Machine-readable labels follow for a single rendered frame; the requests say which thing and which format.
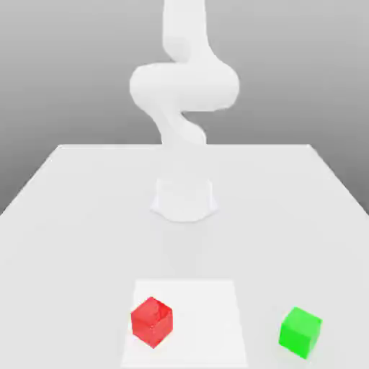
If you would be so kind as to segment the small red cube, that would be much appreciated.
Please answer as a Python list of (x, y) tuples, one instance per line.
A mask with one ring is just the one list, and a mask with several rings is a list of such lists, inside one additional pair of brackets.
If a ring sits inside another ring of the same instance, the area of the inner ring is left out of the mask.
[(134, 336), (151, 348), (157, 347), (173, 330), (173, 310), (154, 297), (147, 298), (131, 313)]

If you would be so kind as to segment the small green cube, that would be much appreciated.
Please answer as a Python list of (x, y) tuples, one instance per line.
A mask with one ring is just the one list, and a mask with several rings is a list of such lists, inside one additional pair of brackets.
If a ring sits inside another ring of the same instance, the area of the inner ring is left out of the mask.
[(322, 319), (295, 306), (283, 319), (278, 343), (307, 360), (321, 331)]

